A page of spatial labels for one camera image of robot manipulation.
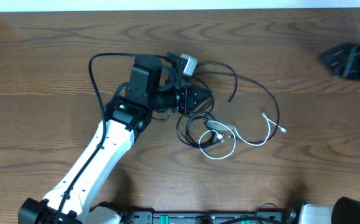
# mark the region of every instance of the white wall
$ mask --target white wall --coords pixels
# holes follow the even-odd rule
[[[0,0],[0,12],[360,7],[360,0]]]

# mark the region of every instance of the white backdrop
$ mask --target white backdrop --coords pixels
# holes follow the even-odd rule
[[[360,0],[0,0],[0,12],[360,7]]]

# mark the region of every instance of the wooden table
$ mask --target wooden table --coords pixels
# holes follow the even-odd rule
[[[25,199],[41,200],[89,143],[101,118],[87,63],[99,52],[187,53],[228,63],[275,95],[288,132],[262,147],[238,144],[231,158],[212,161],[178,141],[173,114],[148,126],[95,203],[235,211],[301,198],[360,200],[360,83],[333,79],[318,60],[332,46],[360,41],[359,16],[360,9],[1,13],[0,223],[17,222]],[[104,102],[128,81],[132,64],[96,60]],[[260,112],[276,116],[266,93],[240,81],[227,105],[234,80],[203,79],[218,119],[249,139],[264,137]]]

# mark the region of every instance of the wood grain surface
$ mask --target wood grain surface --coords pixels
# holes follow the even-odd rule
[[[0,223],[16,223],[25,199],[42,199],[89,143],[100,112],[87,63],[100,52],[187,53],[227,63],[275,95],[288,132],[262,147],[238,144],[230,158],[212,161],[178,141],[178,114],[153,121],[95,203],[245,211],[264,202],[360,200],[360,83],[332,79],[318,60],[330,47],[360,41],[359,16],[360,9],[0,14]],[[128,81],[132,64],[96,60],[105,102]],[[264,137],[260,112],[276,117],[266,93],[240,81],[227,105],[234,80],[203,80],[218,119],[236,123],[248,139]]]

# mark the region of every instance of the brown tabletop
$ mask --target brown tabletop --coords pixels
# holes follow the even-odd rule
[[[61,12],[0,14],[0,223],[17,222],[83,152],[101,120],[87,64],[100,52],[187,53],[234,67],[267,87],[288,128],[262,147],[238,144],[212,161],[176,137],[178,114],[153,121],[114,168],[95,203],[168,210],[254,210],[296,198],[360,200],[360,83],[333,79],[320,52],[360,41],[360,9]],[[127,82],[133,60],[99,58],[104,102]],[[275,119],[256,86],[206,75],[217,119],[251,140]],[[231,142],[212,150],[231,150]]]

